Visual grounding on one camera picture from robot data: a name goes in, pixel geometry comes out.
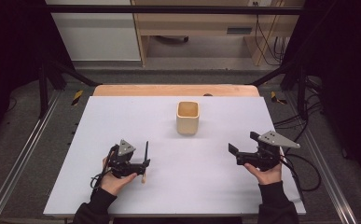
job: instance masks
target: black curtain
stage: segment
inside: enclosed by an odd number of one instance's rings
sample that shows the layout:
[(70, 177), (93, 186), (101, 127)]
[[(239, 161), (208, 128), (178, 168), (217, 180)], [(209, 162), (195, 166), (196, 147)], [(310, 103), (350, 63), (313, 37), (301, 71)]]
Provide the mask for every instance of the black curtain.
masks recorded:
[[(57, 61), (74, 69), (50, 13), (29, 11), (25, 4), (46, 2), (0, 0), (0, 121), (7, 111), (10, 93), (38, 80), (42, 63)], [(63, 87), (60, 71), (49, 69), (49, 79), (55, 87)]]
[[(324, 4), (317, 0), (306, 3), (313, 7)], [(310, 33), (311, 24), (316, 24), (317, 20), (316, 17), (299, 20), (288, 45), (285, 63), (296, 55)], [(339, 0), (317, 36), (309, 43), (310, 51), (305, 55), (308, 60), (303, 66), (307, 76), (322, 79), (326, 115), (344, 152), (361, 166), (361, 1)]]

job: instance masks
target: wooden tabletop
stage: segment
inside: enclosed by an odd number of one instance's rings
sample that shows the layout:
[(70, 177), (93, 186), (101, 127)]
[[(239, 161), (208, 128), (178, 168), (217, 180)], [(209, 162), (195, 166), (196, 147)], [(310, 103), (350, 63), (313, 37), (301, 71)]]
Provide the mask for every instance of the wooden tabletop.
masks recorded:
[(259, 96), (251, 85), (101, 85), (93, 96)]

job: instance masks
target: white cabinet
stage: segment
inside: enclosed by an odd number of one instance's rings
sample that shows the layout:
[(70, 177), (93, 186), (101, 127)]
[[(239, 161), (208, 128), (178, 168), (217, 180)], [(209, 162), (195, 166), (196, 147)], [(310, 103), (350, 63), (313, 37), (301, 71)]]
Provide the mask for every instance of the white cabinet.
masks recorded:
[[(129, 0), (46, 0), (48, 5), (130, 5)], [(52, 13), (72, 61), (140, 61), (133, 15)]]

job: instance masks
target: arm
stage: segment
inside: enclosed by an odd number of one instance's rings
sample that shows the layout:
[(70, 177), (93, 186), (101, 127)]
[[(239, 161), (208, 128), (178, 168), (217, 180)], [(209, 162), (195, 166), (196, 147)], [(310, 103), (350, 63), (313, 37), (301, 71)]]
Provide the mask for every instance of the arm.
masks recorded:
[(107, 209), (117, 198), (121, 189), (134, 180), (137, 174), (118, 179), (108, 172), (102, 179), (101, 186), (92, 196), (89, 203), (83, 203), (73, 218), (74, 224), (107, 224), (110, 221)]
[(293, 224), (299, 223), (296, 207), (283, 189), (282, 164), (261, 172), (250, 164), (244, 167), (258, 180), (262, 204), (259, 206), (258, 224)]
[(110, 204), (117, 198), (105, 191), (98, 189), (90, 199), (89, 203), (83, 203), (79, 206), (73, 219), (74, 224), (105, 224), (109, 223), (110, 216), (107, 209)]

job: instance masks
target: silver bracket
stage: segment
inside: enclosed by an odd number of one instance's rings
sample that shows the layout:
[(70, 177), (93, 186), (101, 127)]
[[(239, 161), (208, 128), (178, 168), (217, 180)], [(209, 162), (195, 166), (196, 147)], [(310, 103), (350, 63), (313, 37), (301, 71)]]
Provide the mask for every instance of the silver bracket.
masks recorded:
[(118, 149), (118, 155), (119, 156), (124, 156), (128, 153), (131, 153), (133, 151), (135, 151), (136, 148), (133, 147), (131, 144), (129, 144), (127, 141), (125, 141), (124, 139), (121, 139), (121, 142), (119, 143), (119, 149)]
[(293, 148), (300, 148), (298, 143), (291, 141), (288, 138), (281, 136), (280, 134), (269, 131), (267, 133), (262, 134), (258, 140), (264, 142), (266, 144), (275, 146), (275, 147), (293, 147)]

